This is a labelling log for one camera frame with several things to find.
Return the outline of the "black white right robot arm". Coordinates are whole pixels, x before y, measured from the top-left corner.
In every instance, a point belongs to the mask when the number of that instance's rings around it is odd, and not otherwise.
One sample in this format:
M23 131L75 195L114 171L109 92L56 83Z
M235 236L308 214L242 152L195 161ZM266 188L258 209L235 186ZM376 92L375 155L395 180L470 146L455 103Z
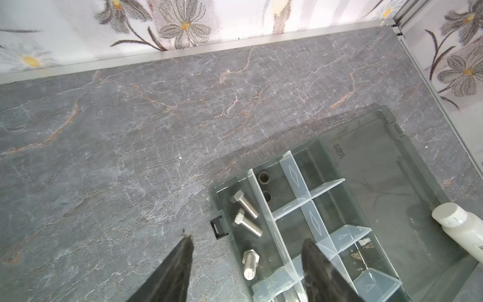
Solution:
M444 203L436 207L431 216L443 231L482 263L482 220L456 203Z

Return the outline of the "silver hex bolt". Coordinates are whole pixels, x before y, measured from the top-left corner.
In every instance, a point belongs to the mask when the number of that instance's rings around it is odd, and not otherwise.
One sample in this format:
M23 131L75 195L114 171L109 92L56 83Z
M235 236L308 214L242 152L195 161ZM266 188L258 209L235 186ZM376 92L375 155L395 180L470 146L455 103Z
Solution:
M263 235L263 230L245 216L245 211L243 209L239 209L235 215L234 222L235 224L242 226L256 238L261 238Z
M260 255L254 249L244 252L242 264L244 265L244 278L251 281L255 278L257 267L259 265Z
M245 197L245 194L242 190L238 190L234 195L230 197L230 201L235 204L238 203L249 215L249 217L253 219L257 219L259 217L259 211L255 208L253 204Z

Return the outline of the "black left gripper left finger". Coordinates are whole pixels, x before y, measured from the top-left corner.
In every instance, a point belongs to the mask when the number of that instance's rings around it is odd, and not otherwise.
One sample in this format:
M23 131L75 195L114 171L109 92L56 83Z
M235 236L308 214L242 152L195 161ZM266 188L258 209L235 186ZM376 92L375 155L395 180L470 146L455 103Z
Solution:
M186 301L194 244L184 236L129 301Z

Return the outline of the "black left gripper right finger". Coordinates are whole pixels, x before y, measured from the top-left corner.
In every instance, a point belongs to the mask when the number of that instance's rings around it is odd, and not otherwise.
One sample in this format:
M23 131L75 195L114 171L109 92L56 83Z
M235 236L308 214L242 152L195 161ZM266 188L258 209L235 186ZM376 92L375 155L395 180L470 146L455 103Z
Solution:
M313 240L304 240L301 260L308 301L363 302Z

